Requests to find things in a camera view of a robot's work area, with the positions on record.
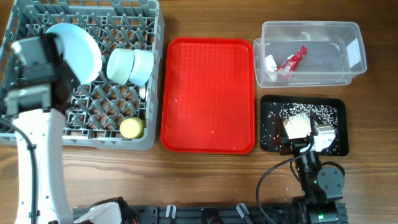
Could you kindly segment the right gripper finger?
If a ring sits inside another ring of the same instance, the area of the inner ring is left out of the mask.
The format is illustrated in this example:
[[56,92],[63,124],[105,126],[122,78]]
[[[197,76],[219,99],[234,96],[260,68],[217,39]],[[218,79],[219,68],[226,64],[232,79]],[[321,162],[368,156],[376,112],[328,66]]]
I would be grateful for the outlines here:
[[289,141],[289,137],[287,135],[287,131],[284,128],[283,122],[280,119],[280,116],[277,115],[275,117],[274,122],[274,135],[272,137],[272,145],[284,145]]
[[310,126],[314,128],[317,124],[323,124],[323,121],[316,115],[314,111],[310,112]]

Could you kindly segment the food scraps and rice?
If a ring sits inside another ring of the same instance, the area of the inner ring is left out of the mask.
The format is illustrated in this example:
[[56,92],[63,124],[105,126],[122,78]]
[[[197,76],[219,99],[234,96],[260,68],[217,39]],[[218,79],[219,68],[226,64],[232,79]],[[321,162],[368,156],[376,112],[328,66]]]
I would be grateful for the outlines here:
[[261,104],[261,127],[260,145],[265,151],[279,152],[281,147],[271,144],[274,135],[274,122],[277,115],[280,116],[287,135],[290,139],[304,138],[314,128],[310,126],[310,112],[314,111],[323,121],[323,124],[331,124],[336,133],[336,138],[330,147],[320,153],[328,156],[338,156],[339,137],[338,137],[338,110],[329,105],[309,105],[300,103],[278,103],[263,102]]

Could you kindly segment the large light blue plate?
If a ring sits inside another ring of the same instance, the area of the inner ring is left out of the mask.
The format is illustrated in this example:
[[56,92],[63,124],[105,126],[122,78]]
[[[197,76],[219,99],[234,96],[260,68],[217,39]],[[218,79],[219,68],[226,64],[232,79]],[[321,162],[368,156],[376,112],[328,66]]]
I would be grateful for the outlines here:
[[73,24],[57,24],[49,28],[47,34],[55,34],[60,40],[57,48],[62,51],[81,84],[94,81],[102,69],[101,51],[91,35]]

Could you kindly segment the red snack wrapper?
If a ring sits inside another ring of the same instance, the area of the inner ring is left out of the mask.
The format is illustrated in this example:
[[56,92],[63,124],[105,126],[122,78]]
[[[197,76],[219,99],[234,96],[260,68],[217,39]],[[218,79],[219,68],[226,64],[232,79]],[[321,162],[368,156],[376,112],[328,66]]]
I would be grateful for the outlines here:
[[296,71],[299,63],[307,54],[307,48],[302,46],[300,50],[291,56],[277,69],[278,72],[294,72]]

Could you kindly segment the white napkin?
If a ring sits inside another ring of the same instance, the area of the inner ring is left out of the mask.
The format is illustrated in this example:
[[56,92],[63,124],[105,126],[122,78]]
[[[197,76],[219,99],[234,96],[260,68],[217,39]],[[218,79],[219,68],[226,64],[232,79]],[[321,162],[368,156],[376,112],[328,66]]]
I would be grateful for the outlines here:
[[275,73],[278,69],[277,64],[273,58],[273,55],[268,55],[265,58],[266,69],[269,72],[268,77],[271,81],[275,82],[277,80],[277,74]]

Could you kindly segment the green bowl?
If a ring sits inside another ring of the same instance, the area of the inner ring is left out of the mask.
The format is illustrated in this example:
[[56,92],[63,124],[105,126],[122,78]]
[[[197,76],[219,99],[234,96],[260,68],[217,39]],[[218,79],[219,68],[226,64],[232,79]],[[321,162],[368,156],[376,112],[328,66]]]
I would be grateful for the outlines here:
[[133,50],[116,48],[112,51],[108,60],[107,77],[119,85],[125,85],[130,77],[133,64]]

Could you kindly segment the light blue bowl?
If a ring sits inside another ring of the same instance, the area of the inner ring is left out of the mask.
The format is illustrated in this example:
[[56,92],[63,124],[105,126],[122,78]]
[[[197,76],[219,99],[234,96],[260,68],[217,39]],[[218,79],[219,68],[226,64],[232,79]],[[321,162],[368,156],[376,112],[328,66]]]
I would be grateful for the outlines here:
[[133,50],[134,63],[129,76],[129,81],[137,86],[143,86],[148,81],[153,67],[154,54],[148,50]]

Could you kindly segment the yellow plastic cup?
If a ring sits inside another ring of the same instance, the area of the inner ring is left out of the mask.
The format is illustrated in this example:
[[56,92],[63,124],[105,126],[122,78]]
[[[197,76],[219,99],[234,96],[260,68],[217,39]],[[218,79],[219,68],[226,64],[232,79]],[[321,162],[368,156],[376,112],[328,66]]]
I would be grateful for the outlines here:
[[142,119],[133,117],[123,120],[119,130],[121,135],[126,139],[141,138],[144,134],[144,122]]

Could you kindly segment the cream plastic spoon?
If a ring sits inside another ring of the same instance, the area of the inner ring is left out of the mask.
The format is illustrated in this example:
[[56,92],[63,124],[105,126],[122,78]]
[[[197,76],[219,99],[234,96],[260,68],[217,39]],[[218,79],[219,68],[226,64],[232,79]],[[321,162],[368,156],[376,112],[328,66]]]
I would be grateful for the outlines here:
[[139,88],[139,96],[141,99],[146,99],[146,87],[145,86],[141,86]]

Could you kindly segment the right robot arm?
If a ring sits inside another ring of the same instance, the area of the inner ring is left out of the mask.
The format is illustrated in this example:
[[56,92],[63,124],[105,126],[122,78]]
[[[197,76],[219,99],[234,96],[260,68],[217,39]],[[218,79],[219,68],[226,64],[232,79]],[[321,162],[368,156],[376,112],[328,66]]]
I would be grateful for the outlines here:
[[292,155],[303,195],[294,197],[288,209],[290,223],[341,223],[338,201],[343,198],[345,171],[339,164],[320,162],[318,152],[335,140],[330,124],[317,124],[317,116],[310,114],[310,132],[302,138],[288,137],[280,118],[275,119],[273,145],[280,146],[280,154]]

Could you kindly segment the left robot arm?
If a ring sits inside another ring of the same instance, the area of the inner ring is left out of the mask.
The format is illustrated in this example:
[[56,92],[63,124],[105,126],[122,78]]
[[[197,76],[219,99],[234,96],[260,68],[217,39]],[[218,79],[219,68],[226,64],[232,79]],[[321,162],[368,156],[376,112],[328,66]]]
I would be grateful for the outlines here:
[[18,223],[73,223],[63,174],[63,130],[72,90],[92,82],[101,52],[85,32],[48,32],[11,45],[22,80],[4,101],[19,159]]

